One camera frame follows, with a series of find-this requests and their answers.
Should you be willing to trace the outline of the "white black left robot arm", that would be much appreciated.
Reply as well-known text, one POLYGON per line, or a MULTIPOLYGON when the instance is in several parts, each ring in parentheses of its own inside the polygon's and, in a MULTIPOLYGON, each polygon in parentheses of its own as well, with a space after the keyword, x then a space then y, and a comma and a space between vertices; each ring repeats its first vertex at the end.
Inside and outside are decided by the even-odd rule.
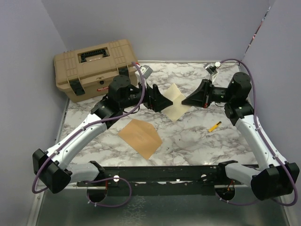
POLYGON ((91 140, 125 116, 124 109, 137 109, 141 104, 160 112, 172 106, 173 102, 160 93, 157 85, 137 88, 126 75, 114 77, 107 95, 73 132, 46 151, 38 149, 33 153, 33 169, 37 178, 54 194, 70 183, 89 181, 94 186, 100 185, 104 179, 104 169, 97 162, 71 167, 72 159, 91 140))

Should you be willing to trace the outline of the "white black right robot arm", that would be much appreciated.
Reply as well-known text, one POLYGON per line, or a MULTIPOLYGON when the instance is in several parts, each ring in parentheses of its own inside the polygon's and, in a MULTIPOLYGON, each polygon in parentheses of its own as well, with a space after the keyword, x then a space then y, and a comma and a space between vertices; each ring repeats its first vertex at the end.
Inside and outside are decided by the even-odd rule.
POLYGON ((182 101, 183 105, 207 108, 212 102, 224 103, 224 112, 232 125, 243 135, 258 163, 258 170, 237 161, 219 163, 216 179, 221 184, 236 180, 251 187, 263 201, 294 192, 300 169, 289 163, 272 144, 259 124, 255 109, 247 101, 252 88, 250 76, 235 73, 227 88, 216 87, 203 79, 199 87, 182 101))

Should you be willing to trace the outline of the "brown paper envelope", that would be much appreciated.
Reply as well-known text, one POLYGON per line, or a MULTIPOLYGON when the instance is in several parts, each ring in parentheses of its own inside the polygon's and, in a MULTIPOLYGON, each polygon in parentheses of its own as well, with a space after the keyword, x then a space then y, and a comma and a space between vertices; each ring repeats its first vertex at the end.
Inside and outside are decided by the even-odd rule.
POLYGON ((162 145, 162 140, 154 126, 137 119, 132 119, 118 136, 146 160, 162 145))

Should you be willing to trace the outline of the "cream paper letter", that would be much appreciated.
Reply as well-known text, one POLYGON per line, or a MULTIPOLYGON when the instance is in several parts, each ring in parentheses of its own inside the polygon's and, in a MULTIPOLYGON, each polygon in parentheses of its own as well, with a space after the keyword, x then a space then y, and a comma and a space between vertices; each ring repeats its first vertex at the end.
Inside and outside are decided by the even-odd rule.
POLYGON ((173 102, 171 106, 162 110, 162 113, 173 122, 180 119, 190 109, 190 106, 182 104, 186 97, 174 83, 165 91, 163 96, 173 102))

